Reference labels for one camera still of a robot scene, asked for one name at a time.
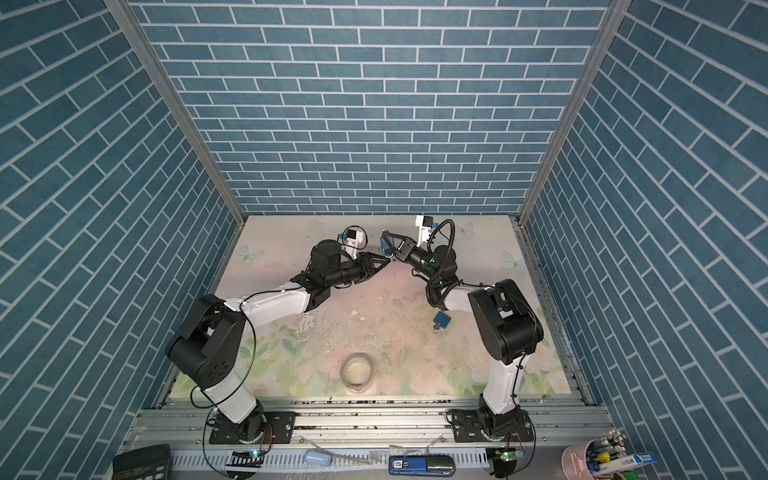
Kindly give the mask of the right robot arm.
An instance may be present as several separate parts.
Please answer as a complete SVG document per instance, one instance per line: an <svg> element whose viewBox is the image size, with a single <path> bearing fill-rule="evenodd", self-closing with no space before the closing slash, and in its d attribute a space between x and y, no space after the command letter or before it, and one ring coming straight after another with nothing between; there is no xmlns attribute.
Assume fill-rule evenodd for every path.
<svg viewBox="0 0 768 480"><path fill-rule="evenodd" d="M513 280L486 285L458 277L455 236L450 219L417 240L387 230L381 234L387 256L410 265L412 273L425 280L431 306L474 316L483 346L493 359L478 408L448 409L446 421L457 443L534 442L536 428L520 404L520 388L525 366L544 339L544 328Z"/></svg>

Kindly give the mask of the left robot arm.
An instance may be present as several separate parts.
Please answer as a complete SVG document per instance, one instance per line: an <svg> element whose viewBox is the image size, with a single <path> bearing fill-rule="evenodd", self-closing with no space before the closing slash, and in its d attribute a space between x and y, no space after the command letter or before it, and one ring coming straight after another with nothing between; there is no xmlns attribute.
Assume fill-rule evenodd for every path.
<svg viewBox="0 0 768 480"><path fill-rule="evenodd" d="M261 441L268 432L263 407L236 372L243 334L255 336L261 325L309 312L334 288L365 282L389 263L370 252L348 258L341 244L323 240L312 248L305 269L280 287L229 300L213 294L195 300L166 356L199 387L232 442Z"/></svg>

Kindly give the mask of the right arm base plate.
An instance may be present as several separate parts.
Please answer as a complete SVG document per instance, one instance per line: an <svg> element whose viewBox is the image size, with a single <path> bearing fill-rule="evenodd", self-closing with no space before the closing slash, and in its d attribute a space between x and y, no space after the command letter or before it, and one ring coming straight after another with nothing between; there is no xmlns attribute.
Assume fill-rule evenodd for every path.
<svg viewBox="0 0 768 480"><path fill-rule="evenodd" d="M450 409L445 412L445 419L457 443L507 440L525 443L535 439L533 422L528 412L520 407L500 415L485 408Z"/></svg>

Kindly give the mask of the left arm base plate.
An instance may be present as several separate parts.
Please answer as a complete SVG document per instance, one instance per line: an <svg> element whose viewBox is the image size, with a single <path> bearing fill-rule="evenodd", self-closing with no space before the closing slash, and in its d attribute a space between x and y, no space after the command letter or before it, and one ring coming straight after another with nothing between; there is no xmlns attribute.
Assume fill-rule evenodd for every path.
<svg viewBox="0 0 768 480"><path fill-rule="evenodd" d="M293 435L296 414L254 410L240 423L233 423L216 412L206 421L211 444L269 445L288 444Z"/></svg>

